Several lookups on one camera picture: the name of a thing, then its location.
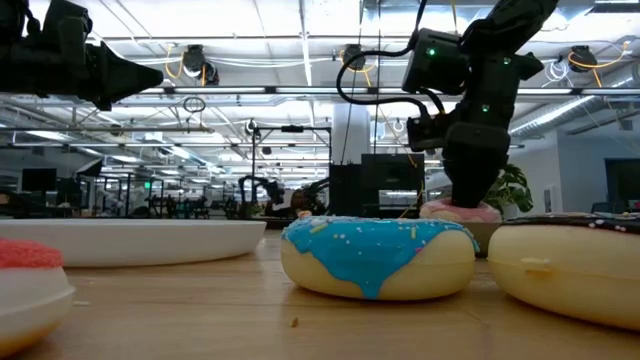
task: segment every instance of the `ceiling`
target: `ceiling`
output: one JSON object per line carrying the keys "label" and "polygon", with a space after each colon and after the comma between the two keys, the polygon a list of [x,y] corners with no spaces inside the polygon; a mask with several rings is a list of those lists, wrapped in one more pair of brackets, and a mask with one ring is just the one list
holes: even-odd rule
{"label": "ceiling", "polygon": [[[114,125],[144,127],[145,133],[125,132],[113,136],[109,132],[69,133],[67,139],[47,139],[43,136],[23,133],[22,142],[52,143],[144,143],[148,141],[168,144],[210,144],[211,147],[185,147],[188,159],[175,154],[159,154],[151,147],[130,149],[85,147],[101,154],[120,154],[139,158],[138,163],[115,161],[126,166],[139,164],[195,166],[203,161],[209,170],[197,172],[186,168],[182,175],[192,177],[212,175],[218,179],[220,170],[211,171],[212,166],[222,170],[227,177],[247,173],[250,147],[224,147],[230,143],[250,143],[245,132],[249,119],[259,126],[304,125],[331,126],[333,104],[339,98],[333,95],[314,95],[308,87],[335,85],[336,74],[341,66],[340,51],[345,44],[360,42],[365,49],[380,46],[384,50],[397,51],[405,47],[412,30],[418,1],[383,0],[380,21],[375,1],[366,0],[362,26],[359,26],[359,2],[353,0],[76,0],[89,10],[94,28],[90,42],[104,40],[120,56],[145,64],[165,73],[164,87],[199,86],[184,72],[172,77],[180,68],[180,53],[190,44],[202,44],[207,58],[217,67],[220,86],[224,87],[302,87],[293,95],[267,94],[206,94],[201,98],[207,108],[200,114],[185,111],[182,102],[186,96],[179,94],[142,94],[116,104],[111,112],[98,112],[91,104],[67,99],[37,99],[31,96],[14,95],[4,98],[5,110],[14,116],[2,119],[5,126],[40,126],[60,128],[68,125],[87,128],[108,128]],[[44,19],[49,1],[31,0],[31,9],[39,19]],[[495,1],[465,0],[456,2],[457,30],[461,33],[475,19],[485,17]],[[640,41],[635,35],[640,32],[640,15],[588,14],[593,1],[560,1],[556,12],[545,23],[543,30],[535,35],[520,51],[533,52],[547,66],[560,54],[566,55],[573,45],[588,45],[601,63],[620,57],[625,36],[632,36],[626,45],[626,53],[619,61],[601,70],[603,80],[609,73],[636,60]],[[431,1],[427,6],[422,26],[440,31],[456,30],[452,6],[449,1]],[[364,74],[347,75],[345,83],[356,87],[399,88],[403,79],[407,59],[383,59],[376,67],[375,59],[369,59],[372,70]],[[567,74],[575,87],[594,87],[591,73]],[[521,84],[522,88],[569,87],[565,79],[551,81],[548,72],[540,73]],[[447,110],[455,106],[456,99],[445,101]],[[514,119],[518,119],[547,103],[566,101],[555,97],[519,97]],[[375,107],[370,107],[375,120]],[[410,104],[381,106],[378,115],[380,126],[385,129],[379,142],[389,146],[399,144],[390,126],[398,120],[417,115],[417,108]],[[400,142],[406,142],[402,124],[396,129]],[[328,148],[320,139],[324,134],[303,132],[298,134],[273,132],[264,144],[302,143],[308,147],[273,148],[272,154],[258,151],[259,159],[317,159],[317,163],[306,163],[311,171],[297,168],[297,164],[281,164],[277,170],[276,160],[263,162],[264,175],[277,176],[294,185],[326,176]],[[399,147],[385,147],[381,152],[402,151]]]}

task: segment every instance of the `potted plant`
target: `potted plant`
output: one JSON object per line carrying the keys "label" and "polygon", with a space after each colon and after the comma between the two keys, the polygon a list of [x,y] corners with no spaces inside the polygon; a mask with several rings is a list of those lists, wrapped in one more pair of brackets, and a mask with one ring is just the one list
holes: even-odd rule
{"label": "potted plant", "polygon": [[515,207],[523,213],[531,211],[531,190],[522,170],[513,164],[507,164],[487,192],[484,202],[498,209],[503,217],[515,216]]}

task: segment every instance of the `white plate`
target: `white plate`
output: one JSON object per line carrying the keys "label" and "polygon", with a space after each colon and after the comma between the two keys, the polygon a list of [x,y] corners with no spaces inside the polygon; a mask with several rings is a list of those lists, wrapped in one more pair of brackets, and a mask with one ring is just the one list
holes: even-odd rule
{"label": "white plate", "polygon": [[218,220],[0,220],[0,237],[56,248],[66,267],[139,266],[241,255],[258,245],[265,226]]}

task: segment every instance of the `desk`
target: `desk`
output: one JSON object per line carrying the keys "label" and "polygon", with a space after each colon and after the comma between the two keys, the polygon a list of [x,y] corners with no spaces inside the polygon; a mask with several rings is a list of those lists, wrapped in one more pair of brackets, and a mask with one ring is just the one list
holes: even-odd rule
{"label": "desk", "polygon": [[266,235],[255,253],[229,260],[70,269],[75,300],[88,304],[15,359],[640,359],[640,334],[514,300],[483,261],[448,298],[354,301],[295,286],[278,232]]}

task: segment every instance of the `ceiling duct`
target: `ceiling duct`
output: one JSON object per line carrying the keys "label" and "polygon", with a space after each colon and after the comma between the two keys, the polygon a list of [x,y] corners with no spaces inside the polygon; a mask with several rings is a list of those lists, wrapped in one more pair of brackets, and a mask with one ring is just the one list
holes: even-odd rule
{"label": "ceiling duct", "polygon": [[[603,81],[604,87],[640,86],[640,63],[633,63],[608,75]],[[558,126],[577,118],[595,113],[608,107],[602,96],[581,96],[564,103],[552,104],[535,110],[511,122],[509,134],[513,137],[527,138],[539,136]]]}

